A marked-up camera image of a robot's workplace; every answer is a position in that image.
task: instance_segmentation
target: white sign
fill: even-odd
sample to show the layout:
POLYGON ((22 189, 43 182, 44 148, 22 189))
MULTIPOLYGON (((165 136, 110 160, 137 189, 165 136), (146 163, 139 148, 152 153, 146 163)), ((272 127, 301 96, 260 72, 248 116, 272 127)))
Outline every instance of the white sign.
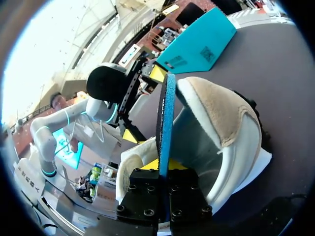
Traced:
POLYGON ((131 48, 126 52, 123 58, 119 61, 119 65, 126 67, 128 63, 133 59, 137 52, 140 51, 140 47, 136 44, 133 44, 131 48))
POLYGON ((45 187, 45 179, 41 173, 31 166, 28 159, 22 158, 16 166, 14 175, 25 195, 36 204, 45 187))

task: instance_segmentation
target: shoe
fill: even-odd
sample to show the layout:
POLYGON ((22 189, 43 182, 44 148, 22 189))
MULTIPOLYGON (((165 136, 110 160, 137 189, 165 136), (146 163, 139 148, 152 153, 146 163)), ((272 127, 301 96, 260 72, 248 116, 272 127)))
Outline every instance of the shoe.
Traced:
MULTIPOLYGON (((170 158, 197 172, 199 187, 214 214, 244 187, 262 153, 259 121, 243 98, 202 78, 179 80, 176 95, 183 108, 173 123, 170 158)), ((123 152, 121 157, 118 201, 127 191, 132 170, 158 159, 155 138, 123 152)))

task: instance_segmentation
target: table surface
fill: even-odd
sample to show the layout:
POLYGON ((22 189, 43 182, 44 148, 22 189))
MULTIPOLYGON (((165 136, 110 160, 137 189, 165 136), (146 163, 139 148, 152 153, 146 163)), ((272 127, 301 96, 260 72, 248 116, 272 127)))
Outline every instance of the table surface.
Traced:
MULTIPOLYGON (((210 71, 176 76, 198 76, 254 99, 264 129, 272 137, 271 163, 232 195, 215 220, 234 224, 277 196, 308 192, 315 177, 314 74, 314 59, 298 29, 264 24, 238 29, 210 71)), ((146 138, 155 136, 159 95, 160 85, 134 119, 146 138)), ((175 116, 181 108, 177 100, 175 116)), ((124 141, 122 150, 133 146, 124 141)))

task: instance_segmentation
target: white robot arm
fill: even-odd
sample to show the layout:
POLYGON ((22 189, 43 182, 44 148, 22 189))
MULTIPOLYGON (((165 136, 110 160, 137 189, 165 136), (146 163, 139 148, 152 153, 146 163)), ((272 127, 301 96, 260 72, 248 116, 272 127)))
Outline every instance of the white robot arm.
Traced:
POLYGON ((115 116, 115 106, 108 109, 104 101, 89 98, 49 116, 35 118, 31 123, 31 135, 41 155, 41 167, 44 174, 54 175, 56 172, 57 141, 53 133, 74 122, 85 112, 94 119, 107 121, 115 116))

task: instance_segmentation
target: railing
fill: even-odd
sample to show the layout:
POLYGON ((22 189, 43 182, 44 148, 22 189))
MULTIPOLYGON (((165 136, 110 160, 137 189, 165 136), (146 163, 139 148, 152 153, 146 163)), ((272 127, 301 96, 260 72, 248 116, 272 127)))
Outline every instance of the railing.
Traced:
MULTIPOLYGON (((73 98, 74 98, 73 96, 72 97, 66 97, 66 100, 69 101, 73 98)), ((41 107, 41 108, 33 111, 32 113, 28 114, 26 117, 22 118, 22 126, 26 122, 28 122, 29 120, 35 118, 36 116, 38 116, 39 114, 42 114, 43 112, 49 110, 50 108, 51 108, 50 105, 46 105, 46 106, 41 107)), ((12 134, 15 132, 15 125, 16 125, 16 123, 13 126, 11 126, 11 128, 10 128, 12 134)))

